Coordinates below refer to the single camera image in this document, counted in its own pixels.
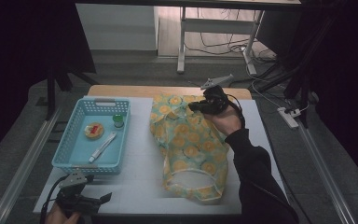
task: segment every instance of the black sleeve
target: black sleeve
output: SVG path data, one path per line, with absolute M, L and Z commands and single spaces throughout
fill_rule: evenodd
M 239 129 L 226 138 L 234 151 L 234 165 L 240 177 L 240 200 L 245 223 L 298 223 L 295 210 L 271 174 L 268 152 L 254 147 L 249 130 Z

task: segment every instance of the black curtain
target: black curtain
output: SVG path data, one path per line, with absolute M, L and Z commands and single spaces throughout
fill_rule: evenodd
M 0 141 L 47 71 L 95 73 L 74 3 L 0 1 Z
M 347 2 L 313 61 L 317 112 L 358 166 L 358 0 Z

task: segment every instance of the food item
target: food item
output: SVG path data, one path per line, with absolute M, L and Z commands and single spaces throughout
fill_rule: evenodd
M 84 134 L 89 139 L 98 139 L 103 135 L 103 131 L 103 125 L 101 123 L 93 122 L 86 126 L 84 129 Z

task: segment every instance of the gray floor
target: gray floor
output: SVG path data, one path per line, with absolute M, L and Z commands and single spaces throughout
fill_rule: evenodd
M 186 73 L 176 74 L 176 60 L 159 58 L 153 53 L 134 54 L 131 52 L 94 52 L 97 74 L 90 74 L 101 84 L 116 85 L 157 85 L 157 86 L 193 86 L 188 81 L 202 84 L 208 77 L 221 77 L 233 74 L 236 80 L 245 80 L 231 88 L 249 88 L 251 79 L 246 76 L 244 61 L 241 59 L 186 58 Z M 265 71 L 270 64 L 256 66 L 258 72 Z M 69 119 L 76 101 L 87 94 L 90 85 L 83 80 L 70 76 L 74 83 L 67 95 L 65 106 L 58 118 L 57 125 L 48 136 L 21 194 L 7 218 L 7 223 L 36 223 L 39 215 L 34 214 L 34 204 L 46 183 L 51 171 L 51 159 L 61 139 L 65 122 Z M 276 155 L 277 163 L 284 177 L 286 193 L 292 206 L 300 216 L 300 223 L 342 223 L 337 215 L 331 197 L 325 190 L 310 154 L 305 147 L 298 130 L 288 128 L 276 112 L 277 106 L 287 106 L 282 99 L 284 88 L 275 87 L 264 96 L 253 94 L 266 131 Z M 0 144 L 0 199 L 16 173 L 27 150 L 36 137 L 47 114 L 46 82 L 35 84 L 29 91 L 29 101 L 10 132 Z M 328 168 L 337 181 L 356 223 L 358 223 L 358 168 L 345 149 L 326 129 L 314 111 L 314 105 L 308 108 L 309 130 L 317 147 L 324 156 Z M 131 223 L 189 223 L 178 219 L 150 219 L 131 221 Z

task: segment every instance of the yellow floral fabric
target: yellow floral fabric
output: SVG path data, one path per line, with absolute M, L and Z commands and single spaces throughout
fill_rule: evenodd
M 193 95 L 156 95 L 150 115 L 150 132 L 164 157 L 163 187 L 181 197 L 208 201 L 223 194 L 228 146 L 209 120 L 188 108 L 188 103 L 202 99 L 202 96 Z M 187 171 L 205 174 L 214 183 L 197 189 L 170 183 L 175 174 Z

